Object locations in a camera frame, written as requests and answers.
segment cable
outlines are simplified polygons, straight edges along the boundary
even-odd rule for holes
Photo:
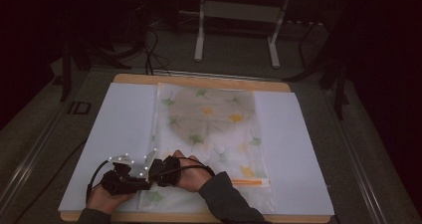
[[[36,198],[34,198],[34,200],[32,200],[32,202],[21,212],[21,214],[18,216],[18,218],[16,218],[16,220],[13,222],[14,224],[17,224],[22,217],[25,216],[25,214],[28,212],[29,209],[31,209],[31,207],[35,204],[35,202],[37,202],[37,200],[46,192],[46,190],[50,187],[50,185],[53,183],[53,181],[56,179],[56,177],[59,175],[59,173],[62,171],[63,167],[68,163],[68,161],[71,159],[71,157],[75,154],[75,152],[78,151],[78,149],[80,149],[85,143],[87,143],[87,140],[85,139],[83,142],[81,142],[81,144],[79,144],[73,151],[72,153],[66,158],[66,160],[62,163],[62,165],[59,167],[59,169],[57,170],[57,172],[53,175],[53,177],[50,179],[50,181],[47,183],[47,185],[43,188],[43,190],[41,190],[41,192],[37,195]]]
[[[91,182],[88,184],[88,187],[87,187],[87,196],[86,196],[86,200],[85,200],[86,203],[88,202],[88,199],[91,196],[91,191],[93,190],[93,184],[94,184],[94,181],[96,180],[97,174],[103,168],[103,166],[106,165],[107,163],[108,163],[108,160],[104,161],[102,164],[100,164],[100,166],[94,172],[94,175],[91,178]]]
[[[159,69],[159,68],[162,68],[167,74],[168,74],[168,76],[170,76],[171,77],[171,74],[170,74],[170,72],[168,71],[168,69],[167,69],[167,67],[168,67],[168,65],[170,64],[170,60],[168,60],[167,58],[165,58],[165,57],[162,57],[162,56],[159,56],[159,55],[157,55],[156,53],[151,53],[151,55],[154,57],[154,59],[155,59],[155,61],[160,65],[159,67],[156,67],[156,68],[152,68],[153,70],[156,70],[156,69]],[[160,59],[164,59],[165,61],[166,61],[166,64],[165,65],[163,65],[160,61],[159,61],[159,59],[158,58],[160,58]]]
[[[147,46],[147,44],[145,43],[145,52],[146,52],[145,72],[146,72],[146,74],[148,75],[148,69],[150,69],[151,74],[152,74],[152,75],[154,75],[154,71],[153,71],[153,69],[152,69],[152,65],[151,65],[150,58],[151,58],[151,55],[152,55],[152,53],[153,53],[153,51],[154,51],[154,49],[155,49],[156,45],[158,44],[158,35],[157,35],[154,31],[152,31],[152,30],[150,30],[150,29],[148,29],[148,32],[152,33],[152,34],[155,36],[155,43],[154,43],[154,45],[152,46],[152,48],[150,49],[150,50],[151,50],[150,52],[148,51],[148,46]]]
[[[211,176],[215,176],[214,171],[209,166],[205,166],[202,162],[200,162],[198,160],[195,160],[195,159],[192,159],[192,158],[189,158],[189,157],[177,157],[177,158],[178,159],[192,160],[192,161],[195,161],[195,162],[197,162],[201,165],[182,166],[182,167],[179,167],[179,168],[175,168],[173,170],[161,172],[161,173],[157,174],[157,176],[161,176],[161,175],[164,175],[164,174],[172,173],[172,172],[175,172],[175,171],[181,171],[181,170],[185,170],[185,169],[189,169],[189,168],[202,168],[202,169],[205,169],[209,174],[211,174]]]

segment table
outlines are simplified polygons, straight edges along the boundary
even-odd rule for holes
[[[158,82],[182,86],[194,85],[216,89],[257,91],[255,92],[258,96],[256,99],[257,113],[261,113],[265,120],[261,123],[264,140],[267,140],[268,143],[288,143],[283,146],[283,152],[275,151],[281,145],[269,145],[268,150],[265,151],[272,185],[277,187],[274,189],[276,213],[264,213],[265,218],[275,223],[326,223],[333,215],[332,204],[306,131],[305,122],[303,117],[298,115],[301,114],[301,110],[295,95],[290,93],[288,85],[220,79],[118,75],[110,85],[86,147],[59,207],[64,220],[75,221],[79,218],[81,210],[85,206],[86,184],[102,161],[110,155],[128,152],[129,155],[140,153],[132,156],[138,162],[147,153],[152,130],[153,112],[151,111],[154,108]],[[289,103],[286,103],[287,100],[293,103],[292,110],[262,112],[265,109],[278,110],[279,105],[287,106]],[[289,122],[277,123],[277,120],[280,119]],[[274,124],[279,124],[278,128],[281,130],[287,130],[284,134],[285,137],[280,139],[278,135],[280,132],[274,132]],[[301,125],[305,129],[295,129]],[[293,167],[290,168],[281,163],[283,160],[291,162]],[[164,214],[140,213],[136,209],[137,201],[137,198],[133,198],[122,204],[113,213],[112,221],[175,222],[177,220],[177,222],[196,223],[218,221],[209,213],[171,213],[171,210]]]
[[[280,7],[262,6],[240,3],[229,3],[212,0],[200,0],[199,6],[199,28],[196,40],[195,56],[196,62],[202,61],[205,32],[205,17],[230,18],[237,20],[259,21],[274,23],[275,29],[271,36],[268,37],[268,46],[273,68],[280,67],[279,56],[276,48],[276,40],[279,36],[281,26],[283,24],[286,11],[290,0],[283,0]]]

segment chair leg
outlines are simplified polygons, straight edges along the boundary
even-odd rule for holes
[[[298,49],[299,49],[299,56],[301,57],[302,66],[304,68],[307,68],[307,64],[305,62],[304,53],[302,52],[302,43],[307,38],[308,34],[311,32],[311,30],[315,27],[316,23],[313,23],[307,30],[307,32],[302,36],[301,40],[299,41]]]
[[[279,16],[277,18],[274,33],[272,36],[268,37],[268,48],[270,50],[271,64],[273,65],[274,69],[278,69],[280,67],[279,55],[276,48],[276,40],[279,36],[280,28],[282,27],[283,19],[285,18],[289,2],[290,0],[284,0],[283,6],[281,7]]]
[[[323,73],[322,77],[319,80],[319,86],[324,89],[328,90],[332,87],[335,80],[338,79],[340,74],[340,61],[339,60],[332,60],[332,63],[326,67],[325,72]]]
[[[204,50],[204,20],[205,20],[205,0],[200,1],[199,5],[199,29],[196,38],[195,62],[202,61],[202,52]]]

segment sleeve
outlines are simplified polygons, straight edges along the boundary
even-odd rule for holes
[[[205,199],[211,214],[224,223],[270,223],[257,209],[249,206],[233,187],[226,172],[212,177],[198,192]]]
[[[111,216],[101,211],[85,208],[78,220],[78,224],[109,224]]]

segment power cord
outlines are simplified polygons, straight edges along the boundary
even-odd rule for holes
[[[72,153],[66,158],[66,160],[62,163],[62,165],[59,167],[59,169],[57,170],[57,172],[54,174],[54,176],[50,179],[50,181],[47,183],[47,185],[43,188],[43,190],[41,190],[41,192],[37,195],[36,198],[34,198],[34,200],[32,200],[32,202],[21,212],[21,214],[18,216],[18,218],[16,218],[16,220],[13,222],[14,224],[17,224],[22,217],[25,216],[25,214],[34,206],[35,202],[37,202],[37,200],[47,191],[47,189],[50,187],[50,185],[53,183],[53,181],[56,179],[56,177],[59,175],[59,173],[62,171],[62,169],[65,167],[65,165],[69,162],[69,160],[71,159],[71,157],[82,147],[85,145],[85,143],[87,143],[87,140],[85,139],[83,142],[81,142],[81,144],[79,144],[73,151]]]
[[[170,72],[168,71],[168,69],[167,69],[167,67],[170,65],[170,60],[168,60],[168,59],[167,59],[167,58],[165,58],[165,57],[159,56],[159,55],[157,55],[156,53],[152,53],[151,55],[154,57],[155,61],[159,64],[159,66],[158,66],[158,67],[153,67],[152,69],[153,69],[153,70],[156,70],[156,69],[163,69],[163,70],[164,70],[164,71],[168,74],[168,76],[170,76],[170,77],[171,77],[171,73],[170,73]],[[164,64],[162,64],[162,62],[161,62],[159,59],[164,60],[166,64],[165,64],[165,65],[164,65]]]
[[[94,172],[93,177],[91,178],[91,182],[88,184],[87,187],[87,195],[86,195],[86,200],[85,203],[88,203],[88,199],[91,196],[91,192],[93,191],[93,185],[94,185],[94,180],[96,180],[97,174],[99,173],[99,171],[104,167],[104,165],[106,165],[108,163],[108,160],[102,162],[102,164],[100,164],[100,166],[97,168],[96,172]]]
[[[165,70],[167,72],[167,74],[171,77],[170,72],[166,69],[166,67],[170,64],[170,61],[162,56],[159,56],[157,54],[154,53],[155,47],[158,44],[158,35],[152,31],[151,29],[148,29],[148,32],[152,33],[152,35],[154,35],[155,37],[155,42],[152,45],[152,47],[150,47],[147,43],[145,43],[145,53],[146,53],[146,61],[145,61],[145,74],[149,75],[149,72],[151,73],[151,75],[154,75],[154,69],[158,69],[158,68],[162,68],[163,70]],[[158,68],[153,68],[152,67],[152,61],[151,61],[151,57],[153,57],[155,59],[156,62],[158,62],[158,64],[160,65],[160,67]],[[160,61],[160,59],[164,59],[167,64],[163,65]]]

